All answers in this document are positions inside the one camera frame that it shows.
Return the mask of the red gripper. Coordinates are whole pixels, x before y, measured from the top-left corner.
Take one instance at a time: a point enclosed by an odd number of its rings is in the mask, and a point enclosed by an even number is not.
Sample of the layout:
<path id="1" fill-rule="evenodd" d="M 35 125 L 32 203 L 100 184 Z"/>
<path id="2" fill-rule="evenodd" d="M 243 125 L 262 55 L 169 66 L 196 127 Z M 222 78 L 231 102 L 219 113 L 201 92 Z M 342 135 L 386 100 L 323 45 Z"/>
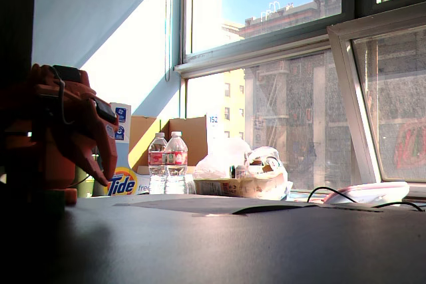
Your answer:
<path id="1" fill-rule="evenodd" d="M 66 80 L 66 98 L 71 98 L 69 93 L 78 98 L 69 101 L 72 104 L 70 122 L 85 135 L 71 136 L 75 149 L 73 151 L 75 164 L 101 185 L 107 186 L 112 180 L 118 158 L 115 142 L 118 117 L 109 103 L 97 97 L 95 92 L 83 83 Z M 96 142 L 92 138 L 96 137 L 103 171 L 93 158 L 92 149 L 96 146 Z"/>

